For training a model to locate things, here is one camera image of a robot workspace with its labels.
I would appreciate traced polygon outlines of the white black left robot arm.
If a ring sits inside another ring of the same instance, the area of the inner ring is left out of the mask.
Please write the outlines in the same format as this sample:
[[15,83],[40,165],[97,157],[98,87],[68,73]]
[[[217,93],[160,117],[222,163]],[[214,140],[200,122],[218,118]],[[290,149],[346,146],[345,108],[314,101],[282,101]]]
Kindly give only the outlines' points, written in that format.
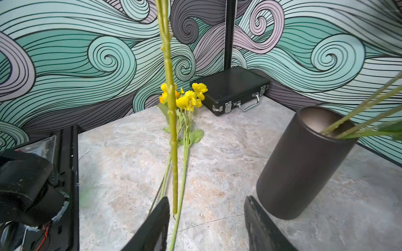
[[58,191],[48,178],[54,165],[21,151],[1,154],[1,223],[18,222],[39,227],[58,221],[70,204],[70,197]]

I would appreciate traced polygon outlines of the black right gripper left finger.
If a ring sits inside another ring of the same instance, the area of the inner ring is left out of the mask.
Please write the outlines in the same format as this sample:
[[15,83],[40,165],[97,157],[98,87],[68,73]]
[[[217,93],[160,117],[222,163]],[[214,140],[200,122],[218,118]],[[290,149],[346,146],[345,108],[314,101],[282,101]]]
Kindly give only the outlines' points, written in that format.
[[169,200],[163,197],[121,251],[166,251],[169,220]]

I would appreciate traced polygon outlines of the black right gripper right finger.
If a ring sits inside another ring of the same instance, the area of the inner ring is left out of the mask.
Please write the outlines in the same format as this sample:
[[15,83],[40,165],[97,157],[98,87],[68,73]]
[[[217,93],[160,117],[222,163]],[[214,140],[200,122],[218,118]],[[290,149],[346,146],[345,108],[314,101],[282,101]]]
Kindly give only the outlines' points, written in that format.
[[295,251],[296,248],[282,234],[253,196],[244,204],[246,229],[251,251]]

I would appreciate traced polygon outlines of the yellow flower bunch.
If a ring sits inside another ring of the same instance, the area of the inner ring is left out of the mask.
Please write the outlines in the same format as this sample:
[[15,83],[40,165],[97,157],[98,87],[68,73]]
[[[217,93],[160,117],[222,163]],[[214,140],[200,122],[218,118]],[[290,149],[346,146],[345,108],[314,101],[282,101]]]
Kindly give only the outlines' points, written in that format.
[[175,248],[175,241],[177,238],[180,216],[183,206],[184,191],[186,185],[187,168],[189,150],[193,144],[197,144],[204,136],[201,129],[193,129],[194,110],[203,106],[202,101],[205,99],[204,94],[208,88],[203,83],[193,83],[190,91],[180,90],[175,92],[175,101],[178,105],[176,109],[177,122],[177,142],[179,146],[183,147],[183,174],[180,189],[180,198],[178,202],[178,211],[174,215],[175,223],[172,233],[171,244],[169,250],[173,251]]

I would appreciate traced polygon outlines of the pale yellow blossom spray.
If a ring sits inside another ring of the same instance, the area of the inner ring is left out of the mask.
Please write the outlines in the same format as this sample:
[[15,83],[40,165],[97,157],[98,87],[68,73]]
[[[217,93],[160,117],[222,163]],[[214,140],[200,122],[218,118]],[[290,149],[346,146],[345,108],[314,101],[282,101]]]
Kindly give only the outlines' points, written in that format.
[[162,51],[164,55],[164,67],[166,76],[166,92],[168,103],[168,118],[171,133],[171,158],[172,158],[172,184],[173,184],[173,214],[178,213],[178,143],[177,143],[177,116],[176,116],[176,87],[173,80],[173,66],[171,60],[171,39],[169,32],[169,1],[156,1],[157,18],[162,39]]

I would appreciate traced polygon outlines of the black cylindrical vase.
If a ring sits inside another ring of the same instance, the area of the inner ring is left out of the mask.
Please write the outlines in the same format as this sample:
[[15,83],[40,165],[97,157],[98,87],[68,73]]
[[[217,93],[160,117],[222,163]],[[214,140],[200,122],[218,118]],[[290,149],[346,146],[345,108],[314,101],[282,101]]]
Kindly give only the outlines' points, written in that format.
[[353,128],[352,121],[328,136],[321,134],[341,117],[319,106],[296,112],[256,183],[257,197],[271,215],[283,220],[300,216],[347,157],[357,139],[336,136]]

